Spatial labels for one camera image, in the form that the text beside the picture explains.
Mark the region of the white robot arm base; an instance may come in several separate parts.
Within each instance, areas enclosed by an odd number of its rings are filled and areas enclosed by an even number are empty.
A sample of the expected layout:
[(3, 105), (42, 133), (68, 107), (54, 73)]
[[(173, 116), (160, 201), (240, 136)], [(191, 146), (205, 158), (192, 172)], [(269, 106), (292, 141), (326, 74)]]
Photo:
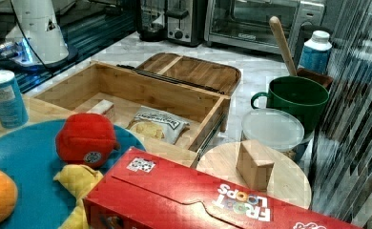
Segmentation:
[(0, 55), (22, 69), (58, 69), (78, 51), (58, 26), (52, 0), (10, 0), (15, 27), (0, 44)]

